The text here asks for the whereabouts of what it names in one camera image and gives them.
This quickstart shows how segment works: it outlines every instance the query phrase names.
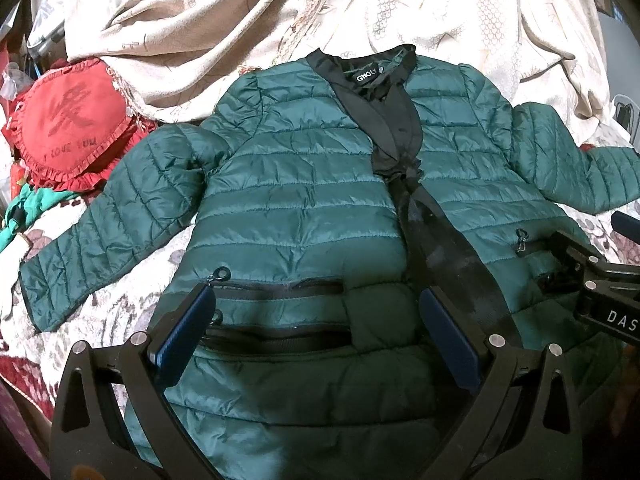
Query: silver bolt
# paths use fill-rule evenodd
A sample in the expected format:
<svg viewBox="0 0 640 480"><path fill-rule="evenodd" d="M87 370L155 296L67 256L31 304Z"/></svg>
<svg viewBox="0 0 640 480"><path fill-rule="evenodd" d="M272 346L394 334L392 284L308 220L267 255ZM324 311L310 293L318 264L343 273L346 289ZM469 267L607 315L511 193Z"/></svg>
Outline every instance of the silver bolt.
<svg viewBox="0 0 640 480"><path fill-rule="evenodd" d="M74 354L81 354L86 350L86 343L84 341L77 341L71 347L71 350Z"/></svg>
<svg viewBox="0 0 640 480"><path fill-rule="evenodd" d="M549 351L556 356L562 355L562 347L556 343L551 343L549 345Z"/></svg>
<svg viewBox="0 0 640 480"><path fill-rule="evenodd" d="M505 345L506 341L500 334L491 334L489 336L489 343L496 348L501 348Z"/></svg>
<svg viewBox="0 0 640 480"><path fill-rule="evenodd" d="M144 332L136 332L131 336L131 344L138 346L142 345L143 342L146 341L146 334Z"/></svg>

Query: green cloth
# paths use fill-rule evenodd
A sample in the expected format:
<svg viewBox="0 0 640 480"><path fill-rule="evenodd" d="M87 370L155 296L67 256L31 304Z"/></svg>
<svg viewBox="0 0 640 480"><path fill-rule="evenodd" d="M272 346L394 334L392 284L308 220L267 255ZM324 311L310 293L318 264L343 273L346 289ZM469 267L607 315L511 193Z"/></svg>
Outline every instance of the green cloth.
<svg viewBox="0 0 640 480"><path fill-rule="evenodd" d="M46 210L76 196L78 194L72 191L53 191L45 187L34 191L33 186L24 184L20 194L12 200L4 214L6 227L0 231L0 251L11 243L16 234L31 227ZM18 222L12 218L18 208L24 210L24 221Z"/></svg>
<svg viewBox="0 0 640 480"><path fill-rule="evenodd" d="M516 229L531 241L562 229L588 243L554 202L590 214L628 203L640 197L640 159L626 148L582 152L553 108L511 107L470 66L418 56L404 86L424 131L422 183L495 276L524 346L564 349L587 431L610 408L621 344L574 319L575 295L543 295L536 278L558 262L548 251L517 257ZM421 339L398 219L371 152L305 59L240 77L200 126L167 124L130 150L79 222L22 266L34 322L55 330L197 213L152 326L227 266L251 282L338 278L344 293L218 300L225 326L339 325L352 339L303 354L198 348L165 395L204 455L238 480L412 478L460 404ZM155 461L130 406L126 423Z"/></svg>

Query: clothing tag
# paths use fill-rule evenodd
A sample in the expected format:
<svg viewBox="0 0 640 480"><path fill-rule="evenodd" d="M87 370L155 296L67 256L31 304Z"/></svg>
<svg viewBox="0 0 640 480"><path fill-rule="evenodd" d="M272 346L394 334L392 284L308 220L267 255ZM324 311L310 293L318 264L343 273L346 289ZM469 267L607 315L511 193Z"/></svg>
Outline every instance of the clothing tag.
<svg viewBox="0 0 640 480"><path fill-rule="evenodd" d="M366 85L369 81L377 78L380 72L382 72L382 70L380 70L378 64L371 63L355 75L356 84L358 86Z"/></svg>

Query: red pillow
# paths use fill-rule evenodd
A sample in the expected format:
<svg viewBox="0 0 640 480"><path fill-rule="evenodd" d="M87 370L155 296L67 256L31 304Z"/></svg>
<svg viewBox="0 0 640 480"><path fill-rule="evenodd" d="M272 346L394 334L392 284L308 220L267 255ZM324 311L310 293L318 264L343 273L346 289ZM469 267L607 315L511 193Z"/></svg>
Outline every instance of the red pillow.
<svg viewBox="0 0 640 480"><path fill-rule="evenodd" d="M36 187L94 189L156 128L127 116L126 101L100 59L50 70L16 100L8 128Z"/></svg>

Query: zipper pull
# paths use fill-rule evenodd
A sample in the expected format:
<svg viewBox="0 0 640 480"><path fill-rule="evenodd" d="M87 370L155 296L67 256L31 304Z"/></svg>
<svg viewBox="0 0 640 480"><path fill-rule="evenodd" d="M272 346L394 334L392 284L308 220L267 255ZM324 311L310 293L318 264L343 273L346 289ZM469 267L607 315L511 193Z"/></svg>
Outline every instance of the zipper pull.
<svg viewBox="0 0 640 480"><path fill-rule="evenodd" d="M231 271L228 267L218 267L207 278L207 285L213 286L215 282L228 282L231 279Z"/></svg>
<svg viewBox="0 0 640 480"><path fill-rule="evenodd" d="M518 228L516 229L516 235L518 237L518 247L516 248L516 252L523 253L527 250L527 240L529 240L529 233L527 233L522 228Z"/></svg>

